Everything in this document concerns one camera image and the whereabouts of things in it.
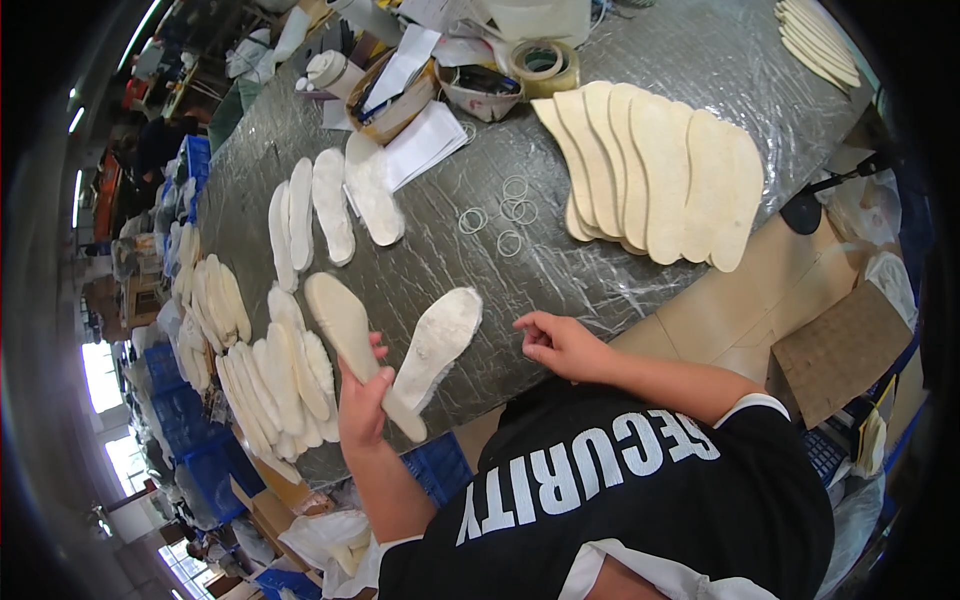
tape roll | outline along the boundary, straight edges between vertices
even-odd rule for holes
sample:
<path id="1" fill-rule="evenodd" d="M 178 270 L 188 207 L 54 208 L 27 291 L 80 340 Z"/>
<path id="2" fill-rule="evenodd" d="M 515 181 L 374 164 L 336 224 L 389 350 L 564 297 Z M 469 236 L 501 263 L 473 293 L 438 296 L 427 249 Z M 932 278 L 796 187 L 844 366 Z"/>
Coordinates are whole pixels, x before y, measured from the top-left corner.
<path id="1" fill-rule="evenodd" d="M 528 99 L 552 98 L 580 86 L 580 59 L 560 41 L 523 42 L 511 54 L 511 65 Z"/>

